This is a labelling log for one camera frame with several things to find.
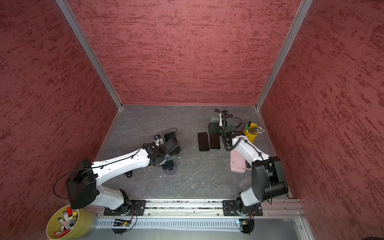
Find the smartphone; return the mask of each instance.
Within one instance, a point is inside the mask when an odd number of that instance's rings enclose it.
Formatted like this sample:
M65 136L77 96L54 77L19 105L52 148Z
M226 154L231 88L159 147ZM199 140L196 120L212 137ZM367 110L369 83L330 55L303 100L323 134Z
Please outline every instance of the smartphone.
M206 152L209 151L209 142L208 142L208 133L199 132L197 134L197 140L199 142L199 151Z
M170 161L166 161L163 165L161 165L161 167L163 168L163 170L172 170L171 168L173 168L175 166L175 162L173 160L170 160Z
M214 134L210 134L209 146L211 149L220 149L220 137Z

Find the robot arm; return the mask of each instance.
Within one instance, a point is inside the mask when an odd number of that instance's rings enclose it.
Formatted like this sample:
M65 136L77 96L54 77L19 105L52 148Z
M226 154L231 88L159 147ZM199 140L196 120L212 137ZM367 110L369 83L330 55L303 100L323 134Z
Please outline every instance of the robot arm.
M243 155L245 160L252 165L255 161L263 161L265 159L270 158L270 156L266 153L263 153L260 149L258 149L255 145L253 145L246 136L240 135L234 137L232 139L232 145L235 145L238 141L238 145L236 146L236 150Z
M215 112L220 115L211 118L209 134L221 136L225 149L237 150L252 167L252 187L240 193L237 198L238 211L244 212L249 206L286 194L288 185L281 160L263 153L242 131L238 131L239 126L236 126L232 114L219 109L215 109Z
M147 167L149 166L149 160L147 151L139 148L119 157L93 162L92 168L94 168L93 173L96 175L96 186L100 186L111 178L136 168Z
M102 184L120 174L149 165L161 166L172 161L181 151L176 135L165 135L165 143L156 135L155 141L143 144L131 153L103 161L90 163L81 160L66 181L67 192L73 209L87 205L98 205L124 214L130 206L128 196L123 190L113 190Z

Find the mounting plate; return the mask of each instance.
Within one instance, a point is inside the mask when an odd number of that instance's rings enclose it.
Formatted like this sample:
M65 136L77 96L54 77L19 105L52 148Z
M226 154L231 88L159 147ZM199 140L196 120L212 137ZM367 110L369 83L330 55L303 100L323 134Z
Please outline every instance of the mounting plate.
M132 200L131 205L129 208L131 209L131 206L133 206L134 213L136 213L137 216L143 216L144 210L145 210L145 204L147 201L145 200ZM105 208L104 210L104 216L128 216L130 215L130 212L127 212L127 210L111 210L109 208Z
M252 209L254 216L263 215L260 203L249 206L249 208ZM224 216L241 216L236 209L236 200L223 200L223 212Z

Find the marker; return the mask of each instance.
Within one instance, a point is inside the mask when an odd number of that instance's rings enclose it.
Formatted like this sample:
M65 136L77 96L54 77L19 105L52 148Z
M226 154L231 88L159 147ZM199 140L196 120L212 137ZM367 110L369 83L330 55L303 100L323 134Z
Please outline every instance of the marker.
M71 207L67 207L67 213L68 213L68 216L72 216L72 210L71 210Z
M69 216L68 216L68 213L67 212L63 212L63 215L64 215L64 219L66 222L69 222Z
M64 222L65 222L65 221L64 221L61 217L59 217L58 220L59 220L59 222L61 222L61 224L64 225Z
M62 234L58 235L57 238L61 238L65 235L67 235L69 233L69 231L71 231L71 230L70 229L65 230Z
M221 126L223 126L223 120L221 119L221 113L219 113L219 115L220 115L220 121L219 121L219 126L221 127Z
M71 229L71 227L70 227L70 225L67 223L67 222L64 222L64 227L65 227L65 229Z
M76 222L73 220L73 217L72 217L72 216L69 217L69 221L70 221L71 224L75 224L75 223L76 223Z

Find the pen holder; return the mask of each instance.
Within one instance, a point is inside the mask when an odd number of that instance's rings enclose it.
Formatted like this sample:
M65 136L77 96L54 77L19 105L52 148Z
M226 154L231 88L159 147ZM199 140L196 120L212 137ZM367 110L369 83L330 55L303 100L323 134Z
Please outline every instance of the pen holder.
M251 126L249 127L249 130L253 129L253 128L257 128L258 126L254 123L251 123ZM253 143L257 137L257 134L250 134L249 133L249 130L247 130L246 128L244 128L244 134L247 136L248 140Z
M57 238L57 236L55 236L53 233L55 231L60 231L62 224L58 221L58 218L63 217L63 211L66 211L67 207L69 206L62 207L49 220L46 228L46 234L49 239L52 239L52 240L78 239L87 235L88 233L93 231L93 229L95 228L97 223L96 214L87 209L79 209L78 219L73 229L67 235L61 238Z

